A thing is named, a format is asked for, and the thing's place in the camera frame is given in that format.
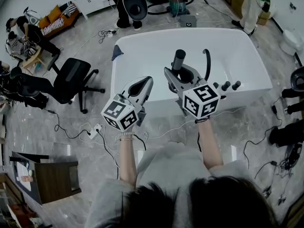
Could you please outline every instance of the white cabinet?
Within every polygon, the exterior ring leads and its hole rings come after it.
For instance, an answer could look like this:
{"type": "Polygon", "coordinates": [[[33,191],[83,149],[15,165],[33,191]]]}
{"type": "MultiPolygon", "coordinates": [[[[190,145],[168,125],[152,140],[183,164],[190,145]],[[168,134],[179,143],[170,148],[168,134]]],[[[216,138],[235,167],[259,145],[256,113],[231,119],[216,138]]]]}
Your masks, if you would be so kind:
{"type": "Polygon", "coordinates": [[[74,0],[74,3],[86,19],[87,14],[115,4],[113,0],[74,0]]]}

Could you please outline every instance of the gray shirt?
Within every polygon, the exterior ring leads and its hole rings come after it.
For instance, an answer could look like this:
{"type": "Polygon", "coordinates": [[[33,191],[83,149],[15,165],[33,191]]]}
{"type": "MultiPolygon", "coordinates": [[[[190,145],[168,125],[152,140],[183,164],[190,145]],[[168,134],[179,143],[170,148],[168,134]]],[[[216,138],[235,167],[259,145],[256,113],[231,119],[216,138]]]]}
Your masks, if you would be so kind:
{"type": "MultiPolygon", "coordinates": [[[[174,142],[162,148],[148,149],[138,165],[137,173],[136,186],[147,186],[149,182],[155,182],[168,194],[176,193],[179,188],[173,222],[173,227],[177,228],[191,227],[189,185],[196,178],[234,176],[251,179],[242,161],[207,170],[201,152],[174,142]]],[[[85,228],[105,228],[110,220],[120,217],[122,194],[131,191],[134,191],[134,188],[123,181],[107,179],[101,183],[85,228]]]]}

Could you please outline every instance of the power strip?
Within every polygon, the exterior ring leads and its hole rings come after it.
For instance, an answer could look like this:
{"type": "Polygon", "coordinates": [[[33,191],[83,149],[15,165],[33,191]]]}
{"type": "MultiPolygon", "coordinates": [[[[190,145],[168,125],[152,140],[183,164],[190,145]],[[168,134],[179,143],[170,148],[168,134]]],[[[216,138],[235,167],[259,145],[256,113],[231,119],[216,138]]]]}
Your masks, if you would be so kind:
{"type": "Polygon", "coordinates": [[[101,131],[101,125],[97,123],[96,126],[90,131],[91,135],[89,135],[89,138],[91,140],[94,139],[95,136],[97,135],[96,129],[98,129],[98,131],[100,132],[101,131]]]}

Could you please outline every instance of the bracelet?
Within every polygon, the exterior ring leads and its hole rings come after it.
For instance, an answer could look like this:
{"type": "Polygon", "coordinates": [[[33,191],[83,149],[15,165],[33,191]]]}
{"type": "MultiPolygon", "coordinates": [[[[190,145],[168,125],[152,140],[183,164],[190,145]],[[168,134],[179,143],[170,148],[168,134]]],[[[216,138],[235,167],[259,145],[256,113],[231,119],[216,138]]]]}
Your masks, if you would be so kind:
{"type": "Polygon", "coordinates": [[[123,140],[132,141],[133,139],[119,139],[119,141],[123,141],[123,140]]]}
{"type": "Polygon", "coordinates": [[[116,140],[123,136],[134,135],[134,134],[135,134],[134,132],[122,132],[116,137],[116,140]]]}
{"type": "Polygon", "coordinates": [[[196,119],[194,122],[195,122],[195,124],[203,123],[203,122],[209,120],[209,118],[210,118],[210,115],[206,118],[196,119]]]}

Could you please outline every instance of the orange sofa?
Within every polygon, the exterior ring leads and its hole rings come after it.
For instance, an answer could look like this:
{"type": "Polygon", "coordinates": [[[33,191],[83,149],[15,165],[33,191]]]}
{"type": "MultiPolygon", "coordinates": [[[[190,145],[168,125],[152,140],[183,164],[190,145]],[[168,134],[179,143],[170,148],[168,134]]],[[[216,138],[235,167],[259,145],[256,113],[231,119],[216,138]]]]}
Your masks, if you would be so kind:
{"type": "Polygon", "coordinates": [[[61,11],[58,5],[48,14],[45,16],[40,22],[39,22],[39,27],[41,28],[42,34],[44,34],[44,37],[46,38],[53,38],[60,34],[61,32],[65,31],[66,29],[74,26],[76,23],[77,19],[80,16],[79,10],[76,9],[69,18],[67,18],[66,15],[63,14],[64,11],[61,11]],[[49,33],[45,34],[43,30],[47,27],[50,26],[54,23],[62,23],[58,28],[52,29],[49,33]]]}

